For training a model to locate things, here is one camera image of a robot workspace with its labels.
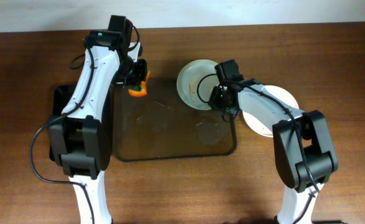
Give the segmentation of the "orange green scrub sponge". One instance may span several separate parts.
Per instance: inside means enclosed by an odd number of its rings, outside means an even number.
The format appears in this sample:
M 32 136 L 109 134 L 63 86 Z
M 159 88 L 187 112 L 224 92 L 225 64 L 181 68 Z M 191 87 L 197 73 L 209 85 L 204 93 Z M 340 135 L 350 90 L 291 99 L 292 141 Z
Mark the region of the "orange green scrub sponge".
M 128 89 L 128 93 L 130 96 L 142 97 L 142 96 L 146 96 L 148 94 L 146 85 L 149 80 L 150 74 L 151 74 L 151 72 L 148 71 L 144 81 L 141 81 L 139 85 L 136 85 L 133 88 Z

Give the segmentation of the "pale blue plate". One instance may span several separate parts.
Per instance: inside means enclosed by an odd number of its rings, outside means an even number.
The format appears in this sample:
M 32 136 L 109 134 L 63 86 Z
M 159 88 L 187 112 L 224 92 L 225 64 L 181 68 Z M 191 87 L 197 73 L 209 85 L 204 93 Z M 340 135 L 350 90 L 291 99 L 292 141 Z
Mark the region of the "pale blue plate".
M 215 66 L 212 60 L 194 60 L 185 65 L 177 78 L 177 91 L 180 98 L 197 110 L 210 110 L 207 104 L 212 89 L 219 84 Z

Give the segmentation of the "pink white plate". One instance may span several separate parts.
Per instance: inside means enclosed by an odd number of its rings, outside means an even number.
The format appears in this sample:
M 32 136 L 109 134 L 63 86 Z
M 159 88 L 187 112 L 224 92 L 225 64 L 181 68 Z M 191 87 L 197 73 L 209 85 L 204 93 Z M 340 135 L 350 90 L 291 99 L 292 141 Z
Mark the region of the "pink white plate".
M 274 86 L 274 85 L 265 85 L 265 89 L 271 95 L 275 96 L 277 99 L 281 100 L 288 106 L 291 106 L 296 109 L 299 108 L 298 103 L 297 103 L 296 99 L 294 98 L 294 96 L 291 93 L 289 93 L 288 91 L 286 91 L 285 89 L 283 89 L 279 86 Z M 255 116 L 253 116 L 249 113 L 246 113 L 244 111 L 242 112 L 242 114 L 243 114 L 244 121 L 246 122 L 247 126 L 252 131 L 254 131 L 255 133 L 257 133 L 261 136 L 265 136 L 268 138 L 273 137 L 271 130 L 269 130 L 264 124 L 262 124 Z

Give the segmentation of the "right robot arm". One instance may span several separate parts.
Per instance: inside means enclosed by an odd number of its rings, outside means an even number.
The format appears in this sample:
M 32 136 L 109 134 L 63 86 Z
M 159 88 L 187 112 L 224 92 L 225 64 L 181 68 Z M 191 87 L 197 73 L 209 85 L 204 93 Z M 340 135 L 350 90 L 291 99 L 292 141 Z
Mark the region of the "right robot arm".
M 285 184 L 283 204 L 276 223 L 311 223 L 317 196 L 338 158 L 325 116 L 318 110 L 305 112 L 271 94 L 260 81 L 246 80 L 234 60 L 217 64 L 219 82 L 208 105 L 234 117 L 239 112 L 254 116 L 272 131 L 275 165 Z

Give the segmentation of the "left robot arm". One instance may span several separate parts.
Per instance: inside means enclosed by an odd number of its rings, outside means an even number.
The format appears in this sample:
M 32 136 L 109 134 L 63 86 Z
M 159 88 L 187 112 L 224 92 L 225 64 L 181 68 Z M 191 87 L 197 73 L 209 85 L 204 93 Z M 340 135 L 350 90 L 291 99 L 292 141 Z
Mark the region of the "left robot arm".
M 132 42 L 138 30 L 125 16 L 112 15 L 105 30 L 84 39 L 85 61 L 77 85 L 60 115 L 47 128 L 54 162 L 73 185 L 81 223 L 112 223 L 105 194 L 105 170 L 112 144 L 103 123 L 111 86 L 145 96 L 150 72 L 140 56 L 142 45 Z

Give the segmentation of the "brown serving tray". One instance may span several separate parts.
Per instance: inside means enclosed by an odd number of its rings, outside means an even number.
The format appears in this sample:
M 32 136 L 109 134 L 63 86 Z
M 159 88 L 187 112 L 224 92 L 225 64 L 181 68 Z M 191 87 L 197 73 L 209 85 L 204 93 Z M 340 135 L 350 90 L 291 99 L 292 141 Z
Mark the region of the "brown serving tray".
M 113 156 L 123 162 L 228 156 L 237 149 L 235 124 L 218 111 L 191 108 L 176 80 L 155 78 L 148 94 L 113 91 Z

